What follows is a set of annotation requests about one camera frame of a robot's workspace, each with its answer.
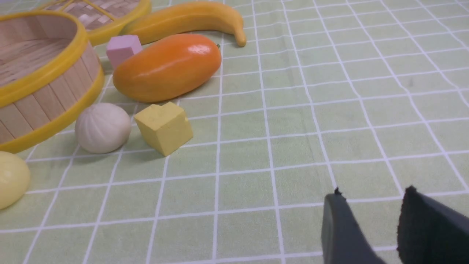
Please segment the toy fruit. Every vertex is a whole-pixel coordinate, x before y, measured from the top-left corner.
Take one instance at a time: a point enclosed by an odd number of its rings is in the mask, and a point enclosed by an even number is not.
[[[205,83],[220,65],[220,50],[209,38],[176,34],[126,59],[114,70],[113,82],[136,101],[166,101]]]
[[[228,5],[193,1],[142,16],[125,25],[119,35],[137,35],[145,45],[174,34],[216,30],[234,35],[236,43],[244,47],[246,35],[243,24],[241,14]]]
[[[111,103],[86,108],[75,123],[78,144],[90,153],[114,151],[129,139],[132,123],[127,112]]]
[[[0,210],[18,201],[28,189],[30,170],[20,157],[0,151]]]

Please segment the toy banana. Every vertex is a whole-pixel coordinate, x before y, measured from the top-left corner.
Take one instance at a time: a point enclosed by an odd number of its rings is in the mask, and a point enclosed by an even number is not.
[[[219,2],[194,1],[170,6],[125,25],[119,35],[137,35],[142,45],[189,31],[216,30],[234,35],[246,45],[244,21],[232,7]]]

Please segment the yellow cube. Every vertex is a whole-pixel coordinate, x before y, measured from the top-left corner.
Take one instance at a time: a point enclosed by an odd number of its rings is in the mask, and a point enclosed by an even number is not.
[[[186,112],[169,102],[152,104],[135,115],[144,140],[163,156],[168,156],[194,137]]]

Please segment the foam block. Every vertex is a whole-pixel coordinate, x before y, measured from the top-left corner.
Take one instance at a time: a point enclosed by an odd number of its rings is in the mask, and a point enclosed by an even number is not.
[[[163,106],[152,104],[135,117],[144,140],[163,156],[168,156],[193,138],[186,112],[169,102]]]
[[[115,69],[126,59],[143,50],[138,36],[125,35],[112,37],[106,47],[106,55]]]

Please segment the toy egg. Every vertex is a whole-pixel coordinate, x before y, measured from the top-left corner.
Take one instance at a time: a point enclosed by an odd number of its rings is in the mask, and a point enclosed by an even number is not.
[[[30,170],[17,155],[0,151],[0,210],[18,201],[29,187]]]
[[[122,146],[132,123],[127,112],[111,103],[98,103],[85,109],[75,123],[78,144],[95,154],[109,153]]]

